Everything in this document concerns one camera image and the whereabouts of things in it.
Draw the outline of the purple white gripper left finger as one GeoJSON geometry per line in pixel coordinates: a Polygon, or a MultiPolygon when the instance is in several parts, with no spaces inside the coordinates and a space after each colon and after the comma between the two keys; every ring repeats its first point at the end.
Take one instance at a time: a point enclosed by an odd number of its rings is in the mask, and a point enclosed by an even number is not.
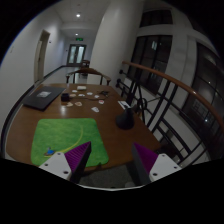
{"type": "Polygon", "coordinates": [[[91,154],[91,143],[86,142],[66,153],[56,152],[40,168],[73,183],[78,183],[91,154]]]}

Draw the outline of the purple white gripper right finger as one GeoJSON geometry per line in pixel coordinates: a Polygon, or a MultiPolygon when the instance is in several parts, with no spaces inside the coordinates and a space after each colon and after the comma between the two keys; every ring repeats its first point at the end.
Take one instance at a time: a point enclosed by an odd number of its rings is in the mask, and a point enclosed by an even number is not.
{"type": "Polygon", "coordinates": [[[132,155],[139,179],[143,185],[150,184],[181,170],[181,167],[168,155],[164,153],[156,154],[138,143],[132,145],[132,155]]]}

